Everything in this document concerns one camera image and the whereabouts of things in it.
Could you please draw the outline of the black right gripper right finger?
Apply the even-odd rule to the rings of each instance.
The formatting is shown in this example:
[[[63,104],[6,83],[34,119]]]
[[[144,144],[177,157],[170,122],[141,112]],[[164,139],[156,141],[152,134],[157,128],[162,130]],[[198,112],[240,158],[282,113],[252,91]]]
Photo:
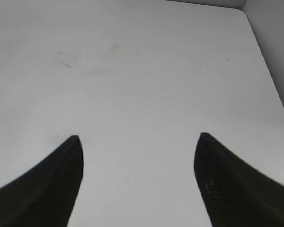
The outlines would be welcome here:
[[[197,142],[194,173],[213,227],[284,227],[284,185],[207,132]]]

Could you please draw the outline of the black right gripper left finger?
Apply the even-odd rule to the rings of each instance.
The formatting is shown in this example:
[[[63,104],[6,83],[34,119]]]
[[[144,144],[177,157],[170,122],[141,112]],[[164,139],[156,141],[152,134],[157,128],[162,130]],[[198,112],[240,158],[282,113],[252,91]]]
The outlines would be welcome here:
[[[0,187],[0,227],[66,227],[83,168],[81,141],[72,135],[36,166]]]

